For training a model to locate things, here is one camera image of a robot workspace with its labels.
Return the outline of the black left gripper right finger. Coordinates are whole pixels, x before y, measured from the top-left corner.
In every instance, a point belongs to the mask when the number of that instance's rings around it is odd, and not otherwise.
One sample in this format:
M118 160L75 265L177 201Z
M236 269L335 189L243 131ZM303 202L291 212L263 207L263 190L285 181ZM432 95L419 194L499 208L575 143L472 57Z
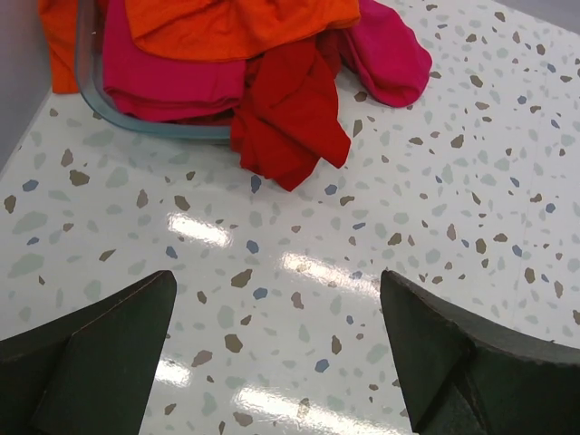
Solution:
M474 314L395 271L382 314L415 434L576 434L579 351Z

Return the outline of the orange t-shirt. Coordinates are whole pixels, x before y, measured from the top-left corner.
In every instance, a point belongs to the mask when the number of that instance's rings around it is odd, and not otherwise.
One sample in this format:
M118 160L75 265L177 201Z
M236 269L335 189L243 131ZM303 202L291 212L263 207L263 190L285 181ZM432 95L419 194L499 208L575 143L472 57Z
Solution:
M54 93L79 91L75 73L77 6L37 1ZM246 60L326 30L352 27L359 1L124 1L130 36L146 53L174 60Z

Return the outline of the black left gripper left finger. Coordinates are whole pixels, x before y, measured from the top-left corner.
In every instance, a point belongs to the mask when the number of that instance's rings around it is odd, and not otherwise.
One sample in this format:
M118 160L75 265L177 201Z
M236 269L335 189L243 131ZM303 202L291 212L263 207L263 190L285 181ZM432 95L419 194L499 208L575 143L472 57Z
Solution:
M2 433L139 433L176 295L160 270L4 339Z

